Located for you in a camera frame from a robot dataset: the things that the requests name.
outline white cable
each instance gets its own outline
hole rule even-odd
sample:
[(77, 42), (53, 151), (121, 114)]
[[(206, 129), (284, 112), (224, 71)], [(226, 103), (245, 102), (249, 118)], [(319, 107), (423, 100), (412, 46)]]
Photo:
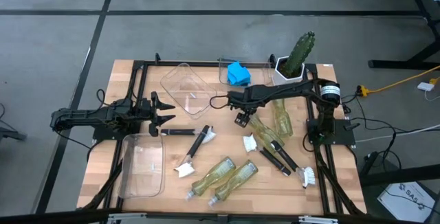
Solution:
[[(432, 127), (428, 127), (428, 128), (423, 128), (423, 129), (418, 130), (418, 131), (413, 131), (413, 132), (409, 132), (409, 133), (400, 133), (400, 134), (397, 134), (396, 136), (412, 135), (412, 134), (415, 134), (415, 133), (429, 131), (429, 130), (437, 128), (437, 127), (440, 127), (440, 124), (432, 126)], [(393, 137), (393, 136), (392, 135), (385, 135), (385, 136), (381, 136), (381, 137), (373, 137), (373, 138), (370, 138), (370, 139), (362, 139), (362, 140), (358, 140), (356, 142), (368, 142), (368, 141), (373, 141), (375, 139), (383, 139), (383, 138), (389, 138), (389, 137)]]
[(440, 96), (437, 96), (437, 97), (435, 97), (435, 98), (433, 98), (433, 99), (430, 100), (430, 99), (428, 99), (428, 97), (426, 96), (426, 92), (427, 92), (427, 91), (425, 91), (425, 99), (426, 99), (427, 101), (434, 101), (434, 100), (440, 98)]

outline potted cactus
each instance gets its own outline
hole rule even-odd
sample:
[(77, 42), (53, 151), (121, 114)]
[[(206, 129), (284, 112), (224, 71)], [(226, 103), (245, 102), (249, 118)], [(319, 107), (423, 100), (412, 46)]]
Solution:
[(315, 45), (315, 34), (308, 32), (300, 37), (290, 56), (278, 58), (272, 76), (274, 85), (282, 85), (303, 80), (304, 61)]

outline white pot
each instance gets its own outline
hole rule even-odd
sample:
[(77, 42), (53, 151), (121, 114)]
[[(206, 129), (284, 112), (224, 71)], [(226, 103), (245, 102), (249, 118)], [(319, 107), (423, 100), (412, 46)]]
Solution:
[(301, 74), (298, 77), (295, 77), (295, 78), (289, 78), (288, 79), (288, 78), (284, 77), (284, 75), (282, 75), (282, 73), (280, 73), (277, 70), (278, 69), (278, 64), (283, 62), (287, 58), (288, 58), (288, 56), (280, 57), (276, 61), (274, 75), (272, 76), (272, 82), (274, 83), (274, 85), (289, 84), (289, 83), (293, 83), (293, 82), (300, 82), (301, 80), (303, 80), (304, 63), (301, 65)]

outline blue object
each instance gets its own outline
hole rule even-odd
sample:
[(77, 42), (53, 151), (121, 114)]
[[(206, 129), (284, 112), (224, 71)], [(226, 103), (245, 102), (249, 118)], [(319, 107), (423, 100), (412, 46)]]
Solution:
[(247, 86), (250, 84), (250, 73), (239, 62), (228, 65), (228, 81), (233, 86)]

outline yellow cable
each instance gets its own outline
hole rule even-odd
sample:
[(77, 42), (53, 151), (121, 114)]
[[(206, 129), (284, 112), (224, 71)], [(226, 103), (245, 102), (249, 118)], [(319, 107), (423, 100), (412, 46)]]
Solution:
[(378, 93), (378, 92), (380, 92), (380, 91), (383, 91), (383, 90), (389, 89), (390, 87), (397, 86), (397, 85), (399, 85), (399, 84), (401, 84), (401, 83), (404, 83), (404, 82), (407, 82), (407, 81), (409, 81), (409, 80), (412, 80), (412, 79), (415, 79), (415, 78), (417, 78), (417, 77), (420, 77), (420, 76), (422, 76), (422, 75), (425, 75), (425, 74), (427, 74), (427, 73), (429, 73), (429, 72), (431, 72), (431, 71), (434, 71), (434, 70), (436, 70), (436, 69), (438, 69), (438, 68), (440, 68), (440, 65), (437, 66), (437, 67), (433, 67), (432, 69), (429, 69), (429, 70), (427, 70), (427, 71), (425, 71), (425, 72), (423, 72), (423, 73), (420, 73), (420, 74), (418, 74), (418, 75), (416, 75), (416, 76), (411, 76), (411, 77), (409, 77), (409, 78), (407, 78), (407, 79), (400, 80), (400, 81), (398, 81), (398, 82), (396, 82), (396, 83), (393, 83), (393, 84), (391, 84), (391, 85), (388, 85), (388, 86), (386, 86), (386, 87), (382, 87), (382, 88), (380, 88), (380, 89), (376, 89), (376, 90), (368, 90), (368, 89), (365, 88), (364, 86), (361, 86), (362, 97), (366, 97), (368, 93)]

